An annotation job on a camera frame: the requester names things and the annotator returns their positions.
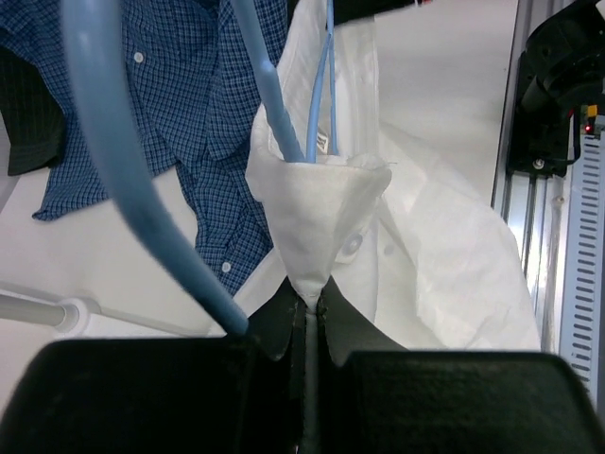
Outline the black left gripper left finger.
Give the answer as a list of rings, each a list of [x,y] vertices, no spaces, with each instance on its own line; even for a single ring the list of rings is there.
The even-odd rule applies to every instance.
[[[291,453],[303,305],[288,281],[244,337],[61,340],[28,364],[5,453]]]

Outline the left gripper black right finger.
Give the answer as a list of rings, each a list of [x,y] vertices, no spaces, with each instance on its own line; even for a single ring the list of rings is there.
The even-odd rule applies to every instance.
[[[319,304],[325,453],[600,453],[604,429],[561,358],[407,350],[334,281]]]

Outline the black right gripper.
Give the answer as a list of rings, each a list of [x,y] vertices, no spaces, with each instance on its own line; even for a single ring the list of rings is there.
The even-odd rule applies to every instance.
[[[415,5],[415,0],[334,0],[334,23],[345,24]]]

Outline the white shirt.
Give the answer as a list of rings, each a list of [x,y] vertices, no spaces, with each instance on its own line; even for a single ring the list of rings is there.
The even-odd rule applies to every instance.
[[[317,355],[345,316],[386,323],[384,347],[538,350],[509,227],[437,154],[379,123],[375,21],[329,31],[328,17],[299,2],[277,66],[305,162],[284,160],[265,109],[253,121],[246,181],[273,247],[235,300],[253,311],[288,281]]]

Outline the light blue hanger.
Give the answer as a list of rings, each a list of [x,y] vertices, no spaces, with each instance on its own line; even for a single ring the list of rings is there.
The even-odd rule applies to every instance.
[[[302,168],[317,159],[323,82],[335,78],[334,4],[324,2],[326,36],[308,116],[306,145],[300,146],[282,88],[252,1],[233,2],[268,125],[283,159]],[[130,114],[122,61],[121,7],[117,1],[64,1],[61,27],[78,121],[100,180],[139,242],[181,287],[223,328],[243,336],[249,321],[189,245],[159,198]]]

